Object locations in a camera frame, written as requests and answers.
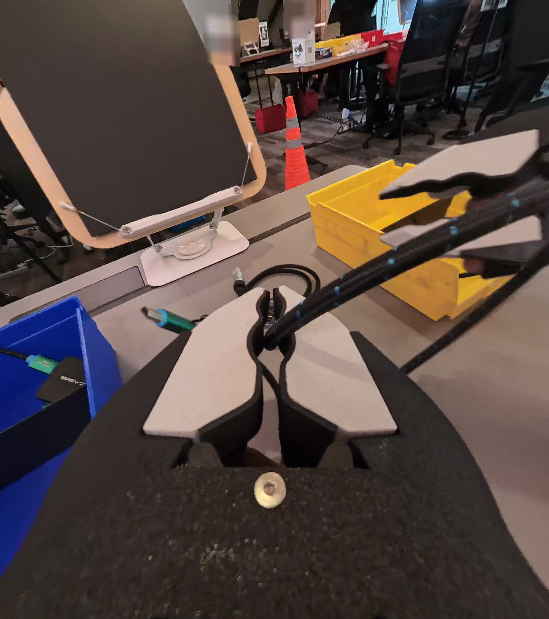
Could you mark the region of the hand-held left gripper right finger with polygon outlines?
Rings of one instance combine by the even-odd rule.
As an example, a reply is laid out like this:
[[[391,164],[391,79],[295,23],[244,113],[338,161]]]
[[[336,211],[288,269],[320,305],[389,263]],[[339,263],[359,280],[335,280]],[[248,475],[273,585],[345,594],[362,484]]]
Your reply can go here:
[[[335,442],[397,433],[350,331],[323,315],[279,345],[279,442],[283,465],[315,468]]]

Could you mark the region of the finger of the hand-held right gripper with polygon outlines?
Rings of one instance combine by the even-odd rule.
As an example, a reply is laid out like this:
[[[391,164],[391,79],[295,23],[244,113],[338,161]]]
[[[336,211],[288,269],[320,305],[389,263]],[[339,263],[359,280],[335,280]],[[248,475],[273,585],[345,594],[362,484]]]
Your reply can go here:
[[[380,199],[427,195],[453,198],[470,192],[491,198],[549,176],[549,134],[538,129],[451,146],[423,161],[380,190]]]
[[[398,245],[403,245],[412,239],[417,239],[444,224],[453,225],[456,222],[455,217],[445,217],[442,220],[433,222],[426,227],[404,227],[394,230],[392,233],[380,234],[379,242],[391,251]],[[453,249],[441,255],[441,260],[459,260],[462,258],[462,252],[473,251],[473,249],[486,249],[495,246],[505,246],[512,243],[527,243],[527,242],[539,242],[541,240],[541,217],[529,216],[523,220],[515,224],[506,225],[498,228],[492,233],[488,233],[477,240],[468,242],[462,245],[459,249]]]

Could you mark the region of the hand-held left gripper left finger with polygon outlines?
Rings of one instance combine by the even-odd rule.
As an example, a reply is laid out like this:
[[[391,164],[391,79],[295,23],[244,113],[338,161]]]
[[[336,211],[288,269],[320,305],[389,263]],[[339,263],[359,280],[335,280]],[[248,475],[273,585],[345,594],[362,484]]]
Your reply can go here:
[[[257,360],[269,292],[253,289],[209,315],[188,336],[142,433],[209,443],[235,460],[262,425]]]

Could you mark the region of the braided cable green plugs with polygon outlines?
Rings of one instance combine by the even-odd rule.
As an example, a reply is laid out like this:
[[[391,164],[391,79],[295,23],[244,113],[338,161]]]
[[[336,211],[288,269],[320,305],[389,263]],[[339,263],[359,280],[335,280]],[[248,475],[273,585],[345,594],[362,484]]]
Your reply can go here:
[[[22,352],[7,351],[0,348],[0,356],[10,357],[19,362],[24,362],[27,368],[37,371],[45,375],[51,375],[51,372],[57,368],[57,362],[50,360],[44,356],[25,356]]]
[[[313,292],[307,299],[286,312],[265,334],[266,348],[273,348],[292,336],[301,327],[326,315],[327,312],[344,305],[359,295],[403,275],[420,264],[436,258],[453,248],[461,248],[464,243],[477,240],[480,234],[492,233],[506,225],[523,220],[527,216],[542,213],[542,207],[549,199],[549,186],[532,186],[497,199],[486,205],[483,211],[461,216],[456,224],[444,224],[433,231],[429,231],[414,240],[409,240],[383,257],[377,257],[353,269],[347,275],[326,286],[323,290]],[[401,372],[409,375],[417,368],[433,359],[438,352],[462,337],[474,325],[482,322],[494,310],[497,310],[508,298],[529,283],[542,268],[549,266],[549,240],[526,261],[518,272],[497,292],[489,295],[486,301],[471,312],[462,322],[455,325],[445,336],[439,337],[433,345],[417,354],[412,360],[401,366]]]

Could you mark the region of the yellow plastic bin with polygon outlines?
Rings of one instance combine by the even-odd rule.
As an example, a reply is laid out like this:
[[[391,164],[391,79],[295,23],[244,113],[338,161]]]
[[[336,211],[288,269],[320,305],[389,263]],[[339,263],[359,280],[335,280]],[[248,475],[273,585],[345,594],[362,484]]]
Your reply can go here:
[[[317,246],[354,269],[388,252],[379,236],[391,224],[426,208],[445,211],[445,217],[465,213],[468,192],[447,199],[424,193],[389,201],[379,198],[380,190],[414,167],[389,160],[307,195]],[[455,319],[509,280],[464,277],[462,260],[438,258],[382,284],[382,289],[426,318],[439,321]]]
[[[360,52],[362,44],[364,43],[362,43],[360,34],[324,40],[315,44],[315,58],[324,60],[324,58],[348,57],[356,52]]]

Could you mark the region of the black hub with cable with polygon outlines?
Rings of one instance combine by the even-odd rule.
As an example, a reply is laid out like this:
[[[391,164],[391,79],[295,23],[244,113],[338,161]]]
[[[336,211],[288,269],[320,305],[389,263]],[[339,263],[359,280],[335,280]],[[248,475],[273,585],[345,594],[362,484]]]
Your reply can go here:
[[[37,389],[36,400],[51,406],[84,387],[83,362],[77,357],[65,357]]]

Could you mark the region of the grey desk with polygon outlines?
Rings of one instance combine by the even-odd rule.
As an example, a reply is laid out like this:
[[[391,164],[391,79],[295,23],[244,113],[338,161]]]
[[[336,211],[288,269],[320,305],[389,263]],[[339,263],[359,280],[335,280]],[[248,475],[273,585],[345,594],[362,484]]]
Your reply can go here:
[[[323,284],[342,275],[347,266],[317,248],[306,195],[360,172],[345,166],[226,216],[250,240],[227,261],[150,289],[135,252],[0,308],[0,327],[75,295],[127,381],[172,339],[147,325],[142,305],[207,315],[232,299],[235,268],[250,278],[295,263],[313,269]],[[549,591],[549,266],[411,378],[464,439],[511,536]]]

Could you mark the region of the wooden work table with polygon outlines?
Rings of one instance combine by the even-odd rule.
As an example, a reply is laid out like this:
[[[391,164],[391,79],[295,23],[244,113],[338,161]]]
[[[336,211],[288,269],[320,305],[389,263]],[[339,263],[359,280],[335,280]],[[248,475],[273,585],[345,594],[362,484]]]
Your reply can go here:
[[[306,66],[285,64],[285,66],[269,67],[263,73],[266,76],[274,76],[276,79],[279,79],[282,90],[285,90],[286,87],[289,96],[294,99],[295,111],[298,111],[300,110],[298,92],[303,82],[306,82],[307,76],[327,73],[333,67],[339,67],[339,66],[341,67],[351,66],[365,58],[382,55],[386,52],[386,49],[388,49],[388,43],[382,43],[379,46],[368,48],[367,51],[362,51],[362,52],[357,51],[345,57],[332,57],[332,58],[320,60],[320,61],[315,61]]]

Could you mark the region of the orange traffic cone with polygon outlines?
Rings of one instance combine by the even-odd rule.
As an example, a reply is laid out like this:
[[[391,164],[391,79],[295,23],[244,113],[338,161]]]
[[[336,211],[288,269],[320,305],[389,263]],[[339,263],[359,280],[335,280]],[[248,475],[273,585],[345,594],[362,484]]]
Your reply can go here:
[[[297,189],[310,181],[307,161],[301,143],[300,123],[295,113],[294,99],[285,99],[286,129],[285,129],[285,190]]]

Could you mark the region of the white printed box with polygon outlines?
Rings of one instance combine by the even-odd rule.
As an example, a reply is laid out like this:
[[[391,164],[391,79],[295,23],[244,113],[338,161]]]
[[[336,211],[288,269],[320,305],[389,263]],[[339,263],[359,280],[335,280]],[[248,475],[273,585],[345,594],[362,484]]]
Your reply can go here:
[[[291,63],[294,67],[304,67],[315,63],[313,29],[291,38]]]

